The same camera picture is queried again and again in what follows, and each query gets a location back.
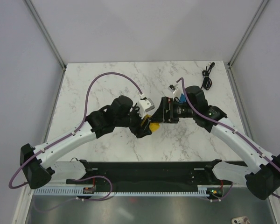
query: gray wall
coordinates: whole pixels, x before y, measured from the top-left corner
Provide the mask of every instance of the gray wall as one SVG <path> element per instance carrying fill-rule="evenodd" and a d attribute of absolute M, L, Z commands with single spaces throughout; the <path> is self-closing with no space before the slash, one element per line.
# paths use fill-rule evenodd
<path fill-rule="evenodd" d="M 66 63 L 231 58 L 261 0 L 32 0 Z"/>
<path fill-rule="evenodd" d="M 270 1 L 232 70 L 256 141 L 280 154 L 280 0 Z"/>
<path fill-rule="evenodd" d="M 11 223 L 19 197 L 7 185 L 20 147 L 40 143 L 61 76 L 22 0 L 0 0 L 0 224 Z"/>

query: robotic arm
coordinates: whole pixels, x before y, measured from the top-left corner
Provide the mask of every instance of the robotic arm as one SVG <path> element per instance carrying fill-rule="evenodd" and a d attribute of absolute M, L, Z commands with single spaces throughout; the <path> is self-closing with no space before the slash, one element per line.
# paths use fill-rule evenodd
<path fill-rule="evenodd" d="M 141 99 L 133 106 L 131 99 L 120 96 L 111 105 L 90 113 L 78 132 L 74 132 L 75 127 L 50 142 L 35 147 L 31 147 L 29 144 L 24 145 L 21 148 L 21 165 L 35 153 L 43 151 L 23 169 L 30 187 L 32 189 L 42 187 L 51 179 L 81 178 L 86 169 L 83 163 L 78 161 L 73 164 L 75 167 L 73 168 L 63 167 L 60 162 L 56 165 L 56 161 L 76 147 L 111 133 L 115 127 L 128 127 L 137 138 L 142 138 L 151 135 L 158 128 L 159 123 L 176 124 L 180 118 L 192 118 L 197 125 L 225 142 L 247 165 L 247 167 L 243 167 L 214 160 L 206 167 L 213 178 L 246 185 L 256 197 L 262 200 L 280 186 L 280 173 L 263 158 L 264 156 L 270 158 L 280 168 L 280 155 L 273 156 L 249 139 L 261 152 L 261 154 L 257 153 L 239 135 L 197 115 L 184 101 L 184 95 L 176 86 L 171 85 L 169 89 L 174 97 L 162 97 L 159 108 L 152 116 L 147 115 L 147 112 L 154 109 L 151 99 L 141 96 Z M 185 90 L 187 97 L 197 111 L 212 120 L 236 129 L 221 109 L 208 105 L 204 92 L 198 86 L 190 86 Z M 58 140 L 61 141 L 48 150 L 44 150 L 46 145 Z"/>

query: white marble surface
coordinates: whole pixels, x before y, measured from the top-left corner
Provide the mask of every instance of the white marble surface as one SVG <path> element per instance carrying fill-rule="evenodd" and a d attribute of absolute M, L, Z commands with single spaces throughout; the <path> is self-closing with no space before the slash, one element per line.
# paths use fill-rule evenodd
<path fill-rule="evenodd" d="M 196 62 L 130 62 L 130 63 L 71 63 L 68 64 L 57 102 L 49 140 L 73 128 L 83 116 L 87 88 L 97 75 L 115 71 L 131 77 L 158 108 L 162 96 L 169 96 L 167 87 L 184 77 L 185 85 L 201 85 L 202 70 L 207 61 Z M 243 130 L 231 86 L 222 61 L 216 61 L 211 72 L 213 86 L 204 91 L 210 105 L 216 105 Z M 88 114 L 109 105 L 119 95 L 139 99 L 136 88 L 118 76 L 100 78 L 91 90 Z M 96 141 L 86 143 L 65 155 L 88 161 L 211 161 L 213 159 L 240 160 L 221 140 L 198 127 L 192 119 L 179 124 L 161 124 L 150 136 L 137 139 L 128 128 Z"/>

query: marble table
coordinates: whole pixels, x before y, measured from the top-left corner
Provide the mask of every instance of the marble table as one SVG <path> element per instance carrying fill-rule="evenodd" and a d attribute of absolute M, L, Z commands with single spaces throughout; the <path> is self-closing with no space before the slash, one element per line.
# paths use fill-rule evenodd
<path fill-rule="evenodd" d="M 188 62 L 129 62 L 129 63 L 70 63 L 63 79 L 49 132 L 49 140 L 78 124 L 83 116 L 87 88 L 97 75 L 114 71 L 132 78 L 158 108 L 162 96 L 172 97 L 168 86 L 184 77 L 185 85 L 202 83 L 202 70 L 207 61 Z M 215 61 L 211 72 L 213 86 L 204 91 L 210 105 L 221 108 L 237 125 L 243 127 L 222 61 Z M 119 95 L 137 102 L 137 89 L 118 76 L 100 78 L 91 90 L 88 114 L 109 105 Z M 161 124 L 150 136 L 137 139 L 128 128 L 115 128 L 114 132 L 88 142 L 62 157 L 88 161 L 211 161 L 213 159 L 241 160 L 220 139 L 198 127 L 192 119 L 181 119 L 179 124 Z"/>

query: yellow object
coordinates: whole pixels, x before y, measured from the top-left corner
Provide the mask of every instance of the yellow object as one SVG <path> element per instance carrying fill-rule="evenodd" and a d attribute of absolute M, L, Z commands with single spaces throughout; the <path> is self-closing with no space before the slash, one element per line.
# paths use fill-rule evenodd
<path fill-rule="evenodd" d="M 154 132 L 154 131 L 158 130 L 159 127 L 160 127 L 160 125 L 158 123 L 151 123 L 149 125 L 149 128 L 150 128 L 151 132 Z"/>
<path fill-rule="evenodd" d="M 143 121 L 141 123 L 141 126 L 144 124 L 144 122 L 146 121 L 147 118 L 150 118 L 151 115 L 147 114 L 145 115 L 145 117 L 143 118 Z M 151 130 L 151 132 L 155 132 L 156 130 L 158 130 L 160 127 L 159 123 L 151 123 L 149 125 L 149 129 Z"/>

